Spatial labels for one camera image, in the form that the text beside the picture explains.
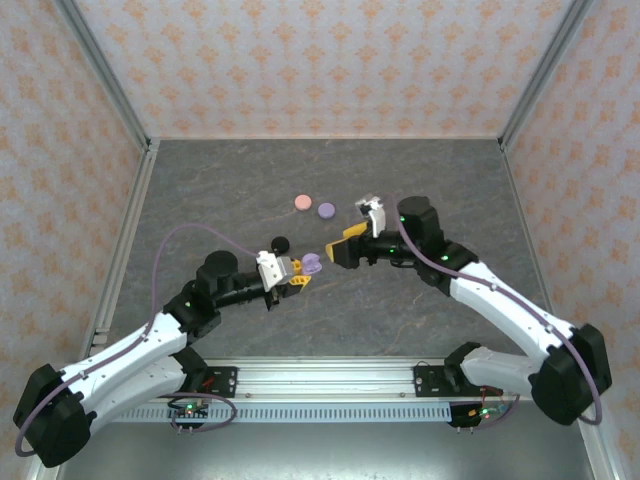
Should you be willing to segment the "aluminium corner post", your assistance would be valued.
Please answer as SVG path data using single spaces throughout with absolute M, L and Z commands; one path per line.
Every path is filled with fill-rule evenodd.
M 146 151 L 151 138 L 129 101 L 76 0 L 52 0 L 137 146 Z
M 517 101 L 506 125 L 497 138 L 500 150 L 506 153 L 517 141 L 517 136 L 524 127 L 536 102 L 539 100 L 551 75 L 555 72 L 560 60 L 570 46 L 573 37 L 581 27 L 584 18 L 595 0 L 571 0 L 558 28 L 536 65 L 522 95 Z

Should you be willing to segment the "brushed metal panel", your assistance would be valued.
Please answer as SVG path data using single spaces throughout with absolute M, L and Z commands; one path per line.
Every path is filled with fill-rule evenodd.
M 520 412 L 488 430 L 445 424 L 238 424 L 178 435 L 113 424 L 59 480 L 594 480 L 580 432 Z

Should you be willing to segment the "aluminium lower frame rail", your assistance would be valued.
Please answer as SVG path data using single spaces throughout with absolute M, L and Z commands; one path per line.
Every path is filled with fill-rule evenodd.
M 611 410 L 602 400 L 602 422 L 598 426 L 579 421 L 594 480 L 627 480 L 624 461 L 616 446 L 617 426 Z
M 60 480 L 60 474 L 64 471 L 62 466 L 46 467 L 36 457 L 31 457 L 24 480 Z

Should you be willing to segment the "controller board with lights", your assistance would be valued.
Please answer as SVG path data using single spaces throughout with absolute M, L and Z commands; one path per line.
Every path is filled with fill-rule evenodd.
M 505 405 L 483 406 L 481 403 L 454 403 L 450 406 L 451 420 L 448 424 L 456 429 L 477 428 L 483 422 L 507 413 Z
M 208 405 L 203 400 L 172 399 L 167 407 L 171 410 L 170 417 L 176 421 L 206 419 L 209 416 Z

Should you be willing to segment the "aluminium side rail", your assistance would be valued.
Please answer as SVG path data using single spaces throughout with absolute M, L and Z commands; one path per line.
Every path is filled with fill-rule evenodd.
M 107 341 L 159 145 L 160 139 L 152 138 L 141 156 L 135 180 L 129 191 L 111 263 L 81 352 L 82 358 L 98 353 Z
M 541 291 L 541 296 L 542 296 L 542 300 L 544 303 L 544 306 L 546 307 L 546 310 L 554 313 L 554 306 L 553 306 L 553 302 L 551 299 L 551 295 L 549 294 L 549 290 L 547 288 L 547 284 L 546 284 L 546 280 L 545 280 L 545 276 L 543 274 L 543 271 L 541 269 L 540 263 L 539 263 L 539 258 L 536 252 L 536 248 L 534 245 L 534 241 L 533 241 L 533 237 L 531 235 L 531 231 L 529 228 L 529 223 L 528 220 L 526 218 L 526 213 L 525 213 L 525 209 L 524 209 L 524 203 L 519 195 L 519 191 L 518 191 L 518 186 L 517 186 L 517 182 L 516 182 L 516 178 L 515 178 L 515 170 L 514 168 L 511 166 L 509 159 L 508 159 L 508 155 L 507 155 L 507 151 L 506 149 L 499 144 L 500 147 L 500 152 L 501 152 L 501 158 L 506 170 L 506 174 L 508 177 L 508 181 L 513 193 L 513 197 L 514 197 L 514 201 L 516 204 L 516 209 L 518 212 L 518 216 L 520 219 L 520 223 L 523 227 L 524 230 L 524 235 L 525 235 L 525 239 L 526 239 L 526 243 L 527 243 L 527 247 L 529 250 L 529 254 L 531 256 L 532 262 L 533 262 L 533 267 L 534 267 L 534 271 L 536 274 L 536 278 L 537 278 L 537 282 L 539 284 L 540 287 L 540 291 Z

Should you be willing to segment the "aluminium base beam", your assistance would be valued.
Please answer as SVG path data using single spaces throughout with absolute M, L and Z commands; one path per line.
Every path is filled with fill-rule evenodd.
M 415 398 L 420 357 L 225 357 L 207 365 L 238 368 L 236 402 L 408 402 Z

